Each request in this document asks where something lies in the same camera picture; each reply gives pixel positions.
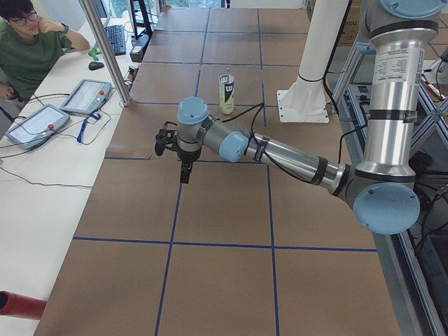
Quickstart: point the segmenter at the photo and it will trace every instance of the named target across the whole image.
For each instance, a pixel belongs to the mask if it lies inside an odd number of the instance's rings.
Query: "black hair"
[[[6,20],[21,18],[33,10],[31,0],[0,0],[0,16]]]

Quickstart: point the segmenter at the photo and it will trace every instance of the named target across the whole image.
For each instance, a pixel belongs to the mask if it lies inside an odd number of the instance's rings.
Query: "watch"
[[[61,25],[64,26],[64,30],[61,31],[61,33],[63,33],[63,35],[67,34],[67,33],[69,32],[69,26],[67,26],[67,25],[64,24],[64,23],[61,23]]]

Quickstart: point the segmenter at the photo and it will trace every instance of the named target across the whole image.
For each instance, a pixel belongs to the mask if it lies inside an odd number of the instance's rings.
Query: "can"
[[[233,112],[234,81],[229,73],[219,76],[219,108],[223,114]]]

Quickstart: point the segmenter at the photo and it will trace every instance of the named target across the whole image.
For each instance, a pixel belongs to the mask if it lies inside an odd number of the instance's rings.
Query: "white robotic arm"
[[[359,40],[377,51],[364,158],[356,167],[335,164],[209,115],[197,97],[178,108],[178,129],[156,136],[157,155],[176,151],[181,182],[206,146],[236,162],[242,155],[272,165],[344,200],[373,232],[392,235],[412,226],[420,212],[408,165],[424,53],[438,32],[447,0],[363,0]]]

